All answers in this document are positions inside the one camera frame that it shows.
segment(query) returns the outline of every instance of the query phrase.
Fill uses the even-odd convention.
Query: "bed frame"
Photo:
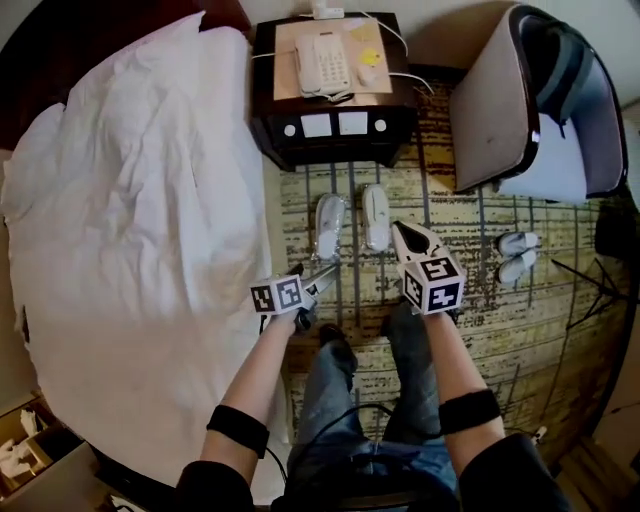
[[[106,57],[203,10],[201,30],[251,28],[238,0],[43,0],[0,52],[0,148],[13,150],[36,116],[66,103]]]

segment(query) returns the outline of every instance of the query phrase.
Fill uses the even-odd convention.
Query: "person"
[[[295,312],[274,317],[238,371],[200,460],[183,470],[180,510],[254,510],[249,486],[294,320]],[[414,315],[403,302],[383,334],[401,391],[383,440],[374,442],[353,411],[357,360],[337,326],[320,328],[288,480],[272,511],[453,511],[460,501],[465,512],[570,510],[531,440],[505,435],[499,410],[491,412],[495,398],[449,315]],[[450,432],[439,436],[445,423]]]

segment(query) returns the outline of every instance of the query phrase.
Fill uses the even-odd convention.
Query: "telephone handset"
[[[305,98],[331,96],[351,89],[349,63],[338,34],[296,38],[300,92]]]

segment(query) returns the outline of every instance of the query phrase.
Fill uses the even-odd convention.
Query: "black sleeve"
[[[520,434],[473,459],[460,475],[460,494],[465,512],[571,510],[531,440]]]
[[[249,485],[235,469],[218,462],[192,462],[176,487],[177,510],[254,512]]]

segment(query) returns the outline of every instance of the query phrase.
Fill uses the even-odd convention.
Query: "nightstand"
[[[370,14],[400,32],[395,14]],[[352,70],[352,100],[332,104],[300,96],[293,38],[304,31],[342,34]],[[341,20],[297,17],[260,23],[253,51],[254,56],[275,54],[253,59],[251,128],[262,152],[280,168],[358,160],[392,167],[411,141],[416,83],[388,75],[409,72],[405,48],[375,20],[351,13]],[[358,81],[356,69],[362,62],[379,62],[375,85]]]

